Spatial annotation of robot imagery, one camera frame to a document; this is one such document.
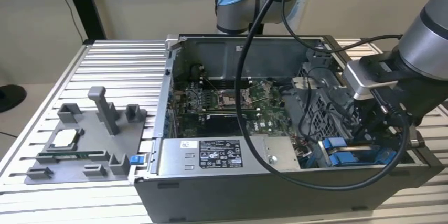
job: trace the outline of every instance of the blue tab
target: blue tab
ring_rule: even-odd
[[[345,139],[341,137],[326,137],[322,142],[326,150],[335,147],[346,147]]]
[[[329,160],[333,166],[349,165],[357,162],[357,159],[350,152],[335,152],[329,156]]]
[[[145,163],[145,157],[133,155],[129,160],[130,165],[142,165]]]
[[[386,165],[390,163],[395,154],[395,151],[393,151],[390,148],[381,149],[375,154],[374,163],[378,165]]]

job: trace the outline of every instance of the sticker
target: sticker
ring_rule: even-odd
[[[202,169],[242,167],[239,140],[198,141],[198,145],[198,165]]]
[[[179,148],[183,149],[195,149],[197,148],[197,141],[181,141]]]

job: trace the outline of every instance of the black pole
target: black pole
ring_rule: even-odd
[[[106,39],[93,0],[73,0],[87,39]]]

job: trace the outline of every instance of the warning label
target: warning label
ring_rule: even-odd
[[[201,168],[242,167],[239,140],[210,140],[198,142]]]

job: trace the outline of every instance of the aluminum extrusion table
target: aluminum extrusion table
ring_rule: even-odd
[[[341,46],[358,39],[338,39]],[[378,53],[373,44],[346,51],[357,59]],[[93,110],[90,86],[103,86],[117,109],[129,103],[147,111],[138,151],[150,150],[153,120],[165,63],[163,41],[98,40],[82,46],[3,159],[0,161],[0,223],[150,223],[127,181],[25,185],[25,171],[42,150],[62,103]],[[418,130],[448,167],[448,110],[438,106]],[[374,211],[242,221],[242,223],[448,223],[448,168],[419,188],[395,193]]]

